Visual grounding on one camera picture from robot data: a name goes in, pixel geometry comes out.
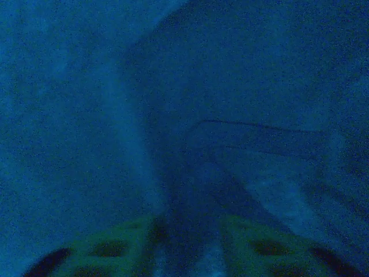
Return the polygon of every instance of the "dark hole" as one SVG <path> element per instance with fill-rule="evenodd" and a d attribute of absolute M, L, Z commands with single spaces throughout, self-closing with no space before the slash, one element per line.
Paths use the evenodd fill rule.
<path fill-rule="evenodd" d="M 239 229 L 245 229 L 245 230 L 250 229 L 250 226 L 243 222 L 235 222 L 234 226 L 236 226 Z"/>
<path fill-rule="evenodd" d="M 321 259 L 338 276 L 342 277 L 364 277 L 355 267 L 343 262 L 331 250 L 325 248 L 311 248 L 310 252 Z"/>
<path fill-rule="evenodd" d="M 97 257 L 121 257 L 128 250 L 126 241 L 106 241 L 95 245 L 89 256 Z"/>
<path fill-rule="evenodd" d="M 82 267 L 79 268 L 73 277 L 110 277 L 110 271 L 102 267 Z"/>
<path fill-rule="evenodd" d="M 138 229 L 141 228 L 141 224 L 139 223 L 132 223 L 127 226 L 127 229 Z"/>
<path fill-rule="evenodd" d="M 308 277 L 309 274 L 306 273 L 305 269 L 290 266 L 290 267 L 276 267 L 272 269 L 272 274 L 274 277 Z"/>
<path fill-rule="evenodd" d="M 47 277 L 71 254 L 70 249 L 61 248 L 51 252 L 36 263 L 23 277 Z"/>
<path fill-rule="evenodd" d="M 251 245 L 256 252 L 263 256 L 280 256 L 289 253 L 289 250 L 277 241 L 253 241 Z"/>

